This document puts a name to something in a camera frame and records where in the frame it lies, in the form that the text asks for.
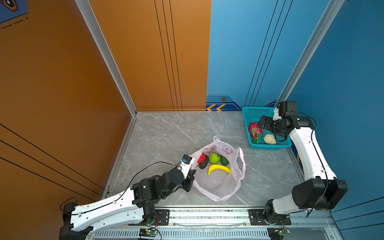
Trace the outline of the beige round fruit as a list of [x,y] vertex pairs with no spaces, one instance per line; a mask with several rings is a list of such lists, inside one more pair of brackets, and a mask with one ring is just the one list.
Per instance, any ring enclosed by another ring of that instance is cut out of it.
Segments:
[[275,145],[277,143],[275,136],[272,134],[264,134],[263,140],[267,145]]

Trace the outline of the red dragon fruit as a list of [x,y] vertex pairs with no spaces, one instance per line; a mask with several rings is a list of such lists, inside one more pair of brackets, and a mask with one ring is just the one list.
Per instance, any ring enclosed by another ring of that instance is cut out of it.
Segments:
[[264,138],[264,130],[258,127],[258,123],[252,122],[248,126],[248,131],[253,144],[260,144]]

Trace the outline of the teal plastic mesh basket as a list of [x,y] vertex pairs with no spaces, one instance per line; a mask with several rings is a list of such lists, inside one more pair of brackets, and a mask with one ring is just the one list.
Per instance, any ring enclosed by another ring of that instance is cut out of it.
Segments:
[[[291,139],[287,137],[286,139],[278,136],[277,134],[272,133],[271,131],[263,129],[258,135],[258,140],[254,140],[252,136],[252,131],[249,131],[249,127],[252,123],[258,123],[262,116],[273,117],[274,116],[274,108],[270,107],[243,107],[242,113],[244,117],[246,134],[248,137],[249,148],[252,150],[279,150],[282,148],[289,148],[292,146]],[[274,145],[266,144],[264,141],[264,137],[267,134],[271,134],[275,137],[276,143]]]

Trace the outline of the red apple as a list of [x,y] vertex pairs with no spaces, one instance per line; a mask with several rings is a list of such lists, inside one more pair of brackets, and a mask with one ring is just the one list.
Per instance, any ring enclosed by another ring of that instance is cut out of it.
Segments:
[[199,157],[199,159],[197,160],[197,163],[200,164],[200,163],[203,163],[206,159],[206,155],[204,153],[202,153]]

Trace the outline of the yellow mango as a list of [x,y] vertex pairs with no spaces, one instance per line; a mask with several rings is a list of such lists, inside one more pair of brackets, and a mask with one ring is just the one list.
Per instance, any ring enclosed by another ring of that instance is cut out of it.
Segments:
[[224,171],[228,174],[230,174],[232,172],[232,170],[226,166],[223,166],[223,165],[218,165],[218,164],[212,164],[209,166],[209,170],[208,170],[208,176],[211,175],[211,173],[215,170],[221,170],[221,171]]

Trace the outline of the green apple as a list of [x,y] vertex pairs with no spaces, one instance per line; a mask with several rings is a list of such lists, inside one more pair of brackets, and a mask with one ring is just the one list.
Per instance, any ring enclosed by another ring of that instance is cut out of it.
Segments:
[[217,164],[221,161],[221,156],[218,153],[212,152],[209,156],[209,161],[211,164]]

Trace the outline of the pink plastic bag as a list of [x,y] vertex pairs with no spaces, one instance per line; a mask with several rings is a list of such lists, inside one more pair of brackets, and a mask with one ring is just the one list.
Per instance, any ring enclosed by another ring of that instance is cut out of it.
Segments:
[[209,166],[212,165],[210,162],[203,170],[199,168],[198,163],[194,163],[191,167],[192,170],[196,170],[193,187],[215,202],[227,201],[240,189],[242,180],[245,178],[244,153],[242,148],[235,149],[218,137],[214,137],[212,143],[194,152],[192,157],[197,161],[202,153],[210,156],[212,152],[226,157],[230,162],[226,167],[230,168],[232,172],[228,174],[221,170],[215,170],[208,176]]

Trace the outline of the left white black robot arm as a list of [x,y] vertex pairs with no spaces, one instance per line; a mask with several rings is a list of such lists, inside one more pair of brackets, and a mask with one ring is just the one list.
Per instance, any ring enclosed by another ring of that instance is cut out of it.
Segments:
[[121,225],[144,226],[157,219],[155,205],[179,189],[189,192],[196,170],[185,174],[173,168],[162,176],[142,179],[131,188],[92,204],[70,202],[63,206],[61,240],[84,240],[87,236]]

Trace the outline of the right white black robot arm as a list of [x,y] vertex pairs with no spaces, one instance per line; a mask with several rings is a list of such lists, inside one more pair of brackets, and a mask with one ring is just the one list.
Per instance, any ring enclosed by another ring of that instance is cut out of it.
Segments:
[[290,214],[313,210],[332,210],[348,191],[346,181],[339,180],[328,165],[317,142],[315,126],[309,117],[297,114],[274,120],[261,117],[258,127],[280,137],[289,137],[297,149],[304,171],[304,182],[291,194],[269,200],[262,214],[267,224],[280,224]]

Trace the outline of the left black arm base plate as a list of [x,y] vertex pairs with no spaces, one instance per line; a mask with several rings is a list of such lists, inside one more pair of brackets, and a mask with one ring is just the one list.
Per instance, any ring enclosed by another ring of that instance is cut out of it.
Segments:
[[169,209],[155,209],[155,214],[152,217],[142,220],[138,224],[129,224],[129,226],[168,226],[170,220]]

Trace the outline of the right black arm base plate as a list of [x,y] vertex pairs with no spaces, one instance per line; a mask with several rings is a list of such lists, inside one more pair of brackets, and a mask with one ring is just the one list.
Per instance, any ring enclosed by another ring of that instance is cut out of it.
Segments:
[[274,213],[273,211],[267,213],[267,211],[264,209],[249,209],[248,214],[252,226],[277,226],[281,224],[290,226],[292,224],[289,215],[280,215]]

